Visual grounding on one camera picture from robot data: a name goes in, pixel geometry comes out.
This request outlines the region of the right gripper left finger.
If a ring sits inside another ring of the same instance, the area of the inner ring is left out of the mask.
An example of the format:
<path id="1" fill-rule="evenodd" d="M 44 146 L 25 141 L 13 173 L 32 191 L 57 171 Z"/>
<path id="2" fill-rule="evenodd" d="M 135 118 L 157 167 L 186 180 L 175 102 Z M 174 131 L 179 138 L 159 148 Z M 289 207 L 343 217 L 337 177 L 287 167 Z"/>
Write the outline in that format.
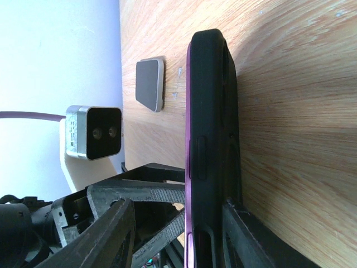
<path id="1" fill-rule="evenodd" d="M 131 200 L 117 201 L 78 238 L 38 267 L 131 267 L 134 216 Z"/>

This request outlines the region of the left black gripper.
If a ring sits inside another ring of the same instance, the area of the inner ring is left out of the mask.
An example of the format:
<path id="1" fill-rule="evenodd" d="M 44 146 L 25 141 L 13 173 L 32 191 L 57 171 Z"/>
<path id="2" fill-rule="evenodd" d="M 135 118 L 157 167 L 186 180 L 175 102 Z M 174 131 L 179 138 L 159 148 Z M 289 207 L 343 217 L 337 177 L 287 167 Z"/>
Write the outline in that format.
<path id="1" fill-rule="evenodd" d="M 161 164 L 147 164 L 91 184 L 180 184 L 185 171 Z M 36 197 L 1 198 L 1 266 L 38 267 L 78 238 L 96 220 L 87 198 L 87 188 L 53 202 Z M 163 229 L 183 209 L 179 203 L 134 202 L 133 253 Z M 147 261 L 133 261 L 142 267 Z"/>

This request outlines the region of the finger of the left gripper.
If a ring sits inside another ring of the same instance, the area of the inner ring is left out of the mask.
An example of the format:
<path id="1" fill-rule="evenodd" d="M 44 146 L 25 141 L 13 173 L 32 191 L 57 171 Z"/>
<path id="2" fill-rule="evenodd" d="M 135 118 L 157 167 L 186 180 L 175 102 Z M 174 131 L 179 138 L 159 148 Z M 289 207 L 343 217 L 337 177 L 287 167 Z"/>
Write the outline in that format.
<path id="1" fill-rule="evenodd" d="M 133 253 L 133 261 L 148 261 L 159 253 L 164 247 L 169 245 L 185 230 L 185 213 L 179 212 L 178 215 L 148 242 Z"/>
<path id="2" fill-rule="evenodd" d="M 120 199 L 134 202 L 185 203 L 185 187 L 180 184 L 119 184 L 91 185 L 87 198 L 95 219 Z"/>

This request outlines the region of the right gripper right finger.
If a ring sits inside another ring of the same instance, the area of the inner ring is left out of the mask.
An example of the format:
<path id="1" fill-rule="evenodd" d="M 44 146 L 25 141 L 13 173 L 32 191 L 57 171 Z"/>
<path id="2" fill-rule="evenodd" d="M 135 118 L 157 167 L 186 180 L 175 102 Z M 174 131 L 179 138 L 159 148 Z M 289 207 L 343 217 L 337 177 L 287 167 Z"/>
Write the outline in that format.
<path id="1" fill-rule="evenodd" d="M 226 267 L 318 267 L 240 204 L 223 205 Z"/>

